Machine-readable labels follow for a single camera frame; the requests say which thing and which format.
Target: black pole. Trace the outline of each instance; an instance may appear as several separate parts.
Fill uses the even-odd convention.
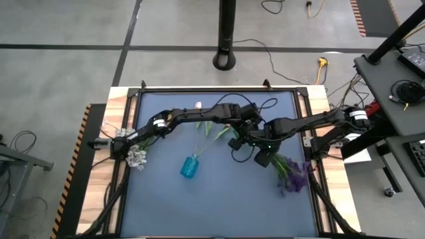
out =
[[[233,54],[233,29],[236,0],[220,0],[218,47],[212,64],[219,70],[230,70],[236,64]]]
[[[425,4],[422,4],[395,32],[393,32],[368,58],[376,64],[389,50],[394,48],[409,32],[425,19]]]

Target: keyboard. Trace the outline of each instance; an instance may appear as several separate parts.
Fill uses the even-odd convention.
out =
[[[407,150],[407,154],[409,154],[420,176],[425,177],[425,139],[405,143],[404,148]]]

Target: yellow black striped tape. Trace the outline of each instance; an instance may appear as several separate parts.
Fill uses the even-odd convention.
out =
[[[366,36],[365,25],[363,24],[363,20],[360,15],[359,6],[357,5],[356,0],[350,0],[351,8],[353,8],[354,18],[356,19],[357,28],[359,29],[360,35],[362,37]]]
[[[74,153],[72,154],[72,159],[71,159],[71,164],[69,166],[68,175],[66,176],[66,179],[65,179],[64,190],[60,198],[59,207],[56,212],[56,217],[54,219],[54,224],[53,224],[52,234],[50,235],[50,239],[56,239],[56,235],[58,234],[58,231],[59,231],[60,220],[62,218],[62,213],[64,211],[66,198],[68,196],[68,191],[71,186],[72,176],[74,175],[74,168],[77,162],[78,152],[80,151],[82,136],[84,134],[84,130],[86,129],[86,123],[87,123],[88,112],[90,111],[90,107],[91,105],[89,104],[86,107],[86,111],[84,111],[84,116],[82,118],[80,131],[78,132],[78,137],[77,137],[77,142],[75,144]]]
[[[360,35],[362,37],[366,36],[366,30],[365,25],[363,24],[363,20],[360,15],[359,6],[357,5],[356,0],[350,0],[351,8],[353,8],[354,12],[354,18],[356,19],[357,28],[359,29]],[[390,5],[390,8],[392,10],[392,14],[394,15],[394,18],[396,19],[397,25],[400,26],[400,20],[397,17],[396,11],[394,10],[394,6],[392,5],[392,1],[388,0],[388,4]]]
[[[394,14],[394,18],[396,19],[397,25],[400,26],[400,20],[398,20],[396,11],[394,10],[394,6],[392,5],[392,1],[388,0],[388,3],[390,4],[390,8],[392,10],[392,14]]]

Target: wheel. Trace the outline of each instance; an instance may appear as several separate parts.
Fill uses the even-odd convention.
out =
[[[392,197],[396,194],[396,191],[394,191],[394,189],[391,187],[391,188],[385,189],[384,194],[387,197]]]

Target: gray floor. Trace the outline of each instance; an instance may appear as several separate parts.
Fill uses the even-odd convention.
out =
[[[401,21],[419,0],[392,0]],[[313,1],[313,8],[320,1]],[[360,37],[349,0],[328,0],[315,19],[306,17],[303,1],[286,0],[279,15],[263,10],[259,0],[238,1],[235,39],[258,39],[268,46],[317,48],[375,48],[383,39]],[[123,44],[135,0],[4,0],[0,2],[0,44]],[[144,0],[133,45],[214,46],[217,40],[218,0]],[[425,31],[409,39],[420,43]],[[245,42],[240,46],[260,46]],[[349,81],[353,59],[360,54],[272,53],[278,72],[313,84],[317,59],[328,58],[325,87],[332,92]],[[105,103],[120,51],[0,49],[0,132],[5,141],[29,129],[38,136],[31,155],[55,162],[51,172],[35,169],[24,199],[42,197],[48,211],[31,220],[14,218],[11,238],[50,236],[72,149],[86,104]],[[294,84],[272,72],[265,52],[237,52],[229,72],[215,70],[213,52],[129,52],[120,86]],[[368,92],[362,85],[359,91]],[[336,104],[340,90],[329,98]],[[369,96],[366,103],[373,99]],[[358,103],[356,95],[347,102]],[[379,236],[423,238],[425,209],[394,160],[404,192],[383,197],[388,186],[379,170],[367,165],[347,168],[363,231]],[[43,205],[23,200],[19,213],[39,211]]]

